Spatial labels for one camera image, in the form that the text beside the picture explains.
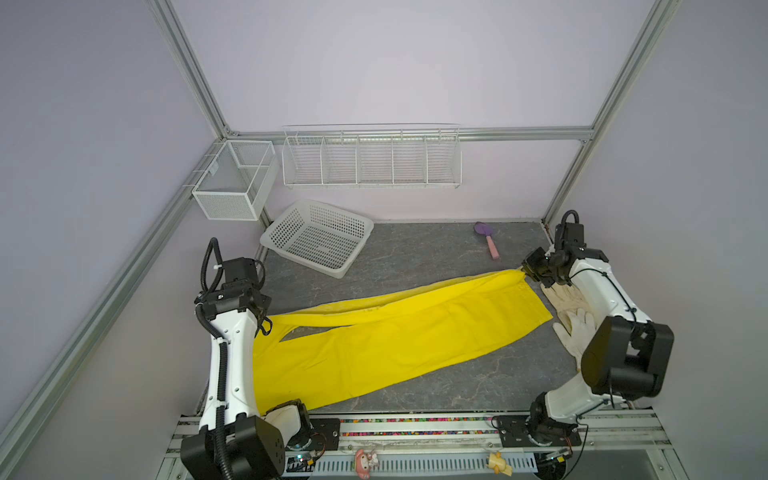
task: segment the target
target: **white wire mesh basket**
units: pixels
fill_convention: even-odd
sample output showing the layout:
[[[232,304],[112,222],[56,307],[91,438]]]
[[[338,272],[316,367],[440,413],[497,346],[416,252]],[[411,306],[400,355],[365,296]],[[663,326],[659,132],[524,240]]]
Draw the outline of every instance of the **white wire mesh basket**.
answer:
[[[281,257],[341,278],[366,244],[373,221],[313,200],[298,200],[261,236]]]
[[[458,187],[458,126],[309,131],[285,127],[287,187]]]
[[[259,220],[279,169],[271,141],[225,141],[192,194],[211,220]]]

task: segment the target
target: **work glove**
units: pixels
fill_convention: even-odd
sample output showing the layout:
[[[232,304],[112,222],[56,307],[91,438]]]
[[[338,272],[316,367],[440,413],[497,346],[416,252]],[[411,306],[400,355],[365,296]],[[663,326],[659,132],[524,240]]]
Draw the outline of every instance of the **work glove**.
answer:
[[[581,371],[581,356],[587,349],[587,345],[592,341],[597,327],[594,324],[594,317],[584,309],[578,309],[576,313],[572,310],[565,312],[571,321],[571,334],[560,323],[553,323],[552,328],[563,343],[565,349],[576,359],[576,370]]]
[[[575,286],[560,285],[558,283],[547,288],[541,285],[541,291],[546,295],[549,303],[552,304],[555,310],[558,312],[558,318],[565,326],[568,333],[571,332],[571,319],[568,318],[567,310],[576,311],[580,308],[588,309],[589,304],[584,296],[581,295],[581,291]]]

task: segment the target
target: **black mounting plate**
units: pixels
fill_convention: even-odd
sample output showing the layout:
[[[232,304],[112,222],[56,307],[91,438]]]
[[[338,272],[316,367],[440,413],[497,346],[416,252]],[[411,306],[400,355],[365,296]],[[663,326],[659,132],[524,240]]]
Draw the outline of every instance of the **black mounting plate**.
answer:
[[[339,449],[339,438],[341,437],[341,420],[339,419],[312,419],[312,433],[322,433],[321,435],[312,435],[312,443],[305,450],[323,449],[323,442],[326,442],[326,452]]]
[[[498,436],[502,440],[502,447],[538,447],[528,436],[528,427],[525,421],[527,415],[499,415],[493,417],[493,423],[498,426]],[[569,437],[571,446],[581,445],[581,437],[578,432],[571,433]],[[554,437],[550,445],[552,447],[567,447],[568,442],[563,437]]]

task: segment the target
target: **wire shelf rack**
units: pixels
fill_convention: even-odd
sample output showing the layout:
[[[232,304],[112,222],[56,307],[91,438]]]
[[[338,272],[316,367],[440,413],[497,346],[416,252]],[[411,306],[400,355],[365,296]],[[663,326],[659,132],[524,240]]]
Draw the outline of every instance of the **wire shelf rack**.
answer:
[[[285,127],[283,182],[291,188],[458,187],[462,183],[458,125],[381,127]]]

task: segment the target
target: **yellow cloth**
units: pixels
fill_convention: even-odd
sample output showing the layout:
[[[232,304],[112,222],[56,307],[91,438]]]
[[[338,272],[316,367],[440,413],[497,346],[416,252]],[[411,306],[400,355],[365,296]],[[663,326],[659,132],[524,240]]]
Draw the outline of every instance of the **yellow cloth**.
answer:
[[[524,278],[504,270],[271,316],[253,345],[257,405],[316,409],[506,346],[552,318]],[[280,342],[298,326],[341,328]]]

